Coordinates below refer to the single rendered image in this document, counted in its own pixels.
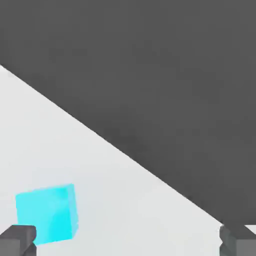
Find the small cyan cube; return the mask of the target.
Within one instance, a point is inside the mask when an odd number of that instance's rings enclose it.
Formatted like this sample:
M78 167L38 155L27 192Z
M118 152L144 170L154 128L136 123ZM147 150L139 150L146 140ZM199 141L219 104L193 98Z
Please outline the small cyan cube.
M15 203L17 224L36 227L37 246L75 237L79 219L73 184L22 192Z

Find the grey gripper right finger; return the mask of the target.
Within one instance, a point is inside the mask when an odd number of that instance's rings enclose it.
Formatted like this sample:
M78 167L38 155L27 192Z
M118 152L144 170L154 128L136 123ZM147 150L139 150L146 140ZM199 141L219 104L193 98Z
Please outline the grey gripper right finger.
M256 234L245 226L222 225L219 229L219 256L256 256Z

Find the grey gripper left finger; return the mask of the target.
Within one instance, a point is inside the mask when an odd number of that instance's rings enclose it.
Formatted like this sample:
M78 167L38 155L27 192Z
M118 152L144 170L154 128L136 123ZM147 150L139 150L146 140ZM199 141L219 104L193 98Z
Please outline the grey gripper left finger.
M0 234L0 256L37 256L34 225L11 225Z

